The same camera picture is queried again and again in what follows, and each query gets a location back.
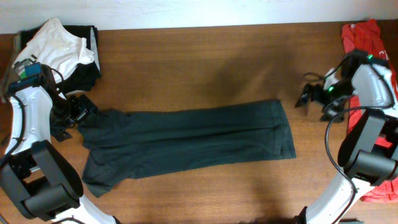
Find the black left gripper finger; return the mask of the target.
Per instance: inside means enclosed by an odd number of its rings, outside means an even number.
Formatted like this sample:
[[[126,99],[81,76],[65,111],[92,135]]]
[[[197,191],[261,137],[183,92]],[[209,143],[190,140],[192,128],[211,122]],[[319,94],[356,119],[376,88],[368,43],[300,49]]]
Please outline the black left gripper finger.
[[[89,114],[97,111],[97,106],[85,95],[70,97],[71,119],[74,123],[80,123]]]
[[[58,142],[72,138],[72,135],[63,128],[50,128],[50,133]]]

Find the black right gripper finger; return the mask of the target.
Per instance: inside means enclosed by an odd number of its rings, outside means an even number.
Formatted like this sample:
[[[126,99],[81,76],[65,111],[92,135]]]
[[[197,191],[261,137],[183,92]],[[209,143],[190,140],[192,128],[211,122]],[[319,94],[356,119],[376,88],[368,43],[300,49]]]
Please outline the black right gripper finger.
[[[343,106],[334,106],[331,108],[323,107],[322,112],[323,115],[320,117],[319,121],[321,122],[329,122],[331,121],[339,112],[343,111]]]
[[[302,92],[295,103],[295,108],[305,106],[308,103],[311,94],[312,94],[312,85],[308,83],[303,87]]]

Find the dark green Nike t-shirt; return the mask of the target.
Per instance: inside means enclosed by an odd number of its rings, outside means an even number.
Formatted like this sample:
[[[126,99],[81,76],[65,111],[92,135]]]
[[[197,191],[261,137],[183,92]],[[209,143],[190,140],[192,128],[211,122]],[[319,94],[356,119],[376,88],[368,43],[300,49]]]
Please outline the dark green Nike t-shirt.
[[[89,151],[82,179],[95,197],[125,179],[296,156],[279,100],[173,112],[109,109],[89,115],[78,131]]]

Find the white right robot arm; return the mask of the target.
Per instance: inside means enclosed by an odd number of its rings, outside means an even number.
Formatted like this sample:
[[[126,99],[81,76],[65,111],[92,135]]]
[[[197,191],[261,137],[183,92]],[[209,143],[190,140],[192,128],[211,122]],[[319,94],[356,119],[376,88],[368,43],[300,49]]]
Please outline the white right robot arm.
[[[397,93],[387,60],[363,50],[347,53],[336,68],[308,79],[296,107],[322,105],[326,154],[337,170],[322,195],[294,218],[294,223],[340,223],[366,193],[397,177]],[[329,135],[346,113],[362,115],[333,158]]]

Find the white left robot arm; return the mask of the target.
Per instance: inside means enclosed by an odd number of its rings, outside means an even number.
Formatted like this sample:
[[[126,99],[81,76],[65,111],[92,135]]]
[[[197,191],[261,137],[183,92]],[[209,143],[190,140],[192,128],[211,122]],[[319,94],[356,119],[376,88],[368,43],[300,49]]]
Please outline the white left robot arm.
[[[18,69],[22,78],[9,85],[12,133],[1,158],[1,188],[27,219],[52,223],[109,223],[83,192],[79,174],[54,148],[51,139],[70,139],[68,128],[96,106],[85,95],[62,97],[55,69],[39,62]]]

